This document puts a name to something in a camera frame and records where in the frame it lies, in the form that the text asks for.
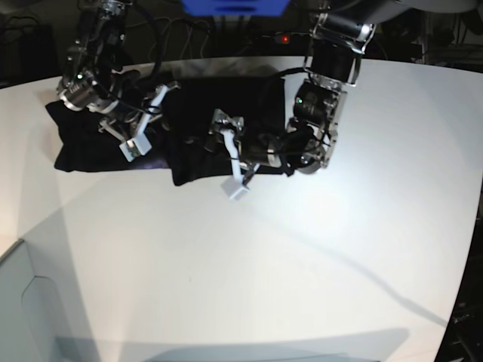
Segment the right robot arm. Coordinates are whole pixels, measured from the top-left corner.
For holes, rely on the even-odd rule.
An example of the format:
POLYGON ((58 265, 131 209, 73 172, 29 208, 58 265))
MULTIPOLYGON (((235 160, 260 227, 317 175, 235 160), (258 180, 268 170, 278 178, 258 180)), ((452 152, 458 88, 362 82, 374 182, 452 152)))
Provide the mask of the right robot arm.
POLYGON ((180 83, 160 80, 164 48, 154 16, 137 1, 98 1, 83 11, 78 34, 66 55, 57 86, 63 104, 74 112, 100 116, 100 131, 110 133, 125 149, 146 154, 152 148, 149 126, 163 116, 162 103, 180 83), (125 68, 129 11, 139 14, 154 38, 152 70, 142 75, 125 68))

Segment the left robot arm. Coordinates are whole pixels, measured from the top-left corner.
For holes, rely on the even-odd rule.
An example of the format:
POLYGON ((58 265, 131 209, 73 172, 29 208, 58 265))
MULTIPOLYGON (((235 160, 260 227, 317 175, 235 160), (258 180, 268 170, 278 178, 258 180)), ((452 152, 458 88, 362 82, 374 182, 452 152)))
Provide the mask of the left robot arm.
POLYGON ((294 96, 293 115, 281 132, 265 130, 249 137, 243 117, 215 109, 210 135, 229 153, 232 174, 223 184, 230 198, 248 192, 260 167, 311 174, 329 165, 338 139, 338 124, 346 88, 356 85, 361 60, 377 26, 409 6, 402 1, 326 1, 313 11, 309 47, 300 68, 267 77, 257 105, 268 103, 269 88, 286 75, 304 74, 294 96))

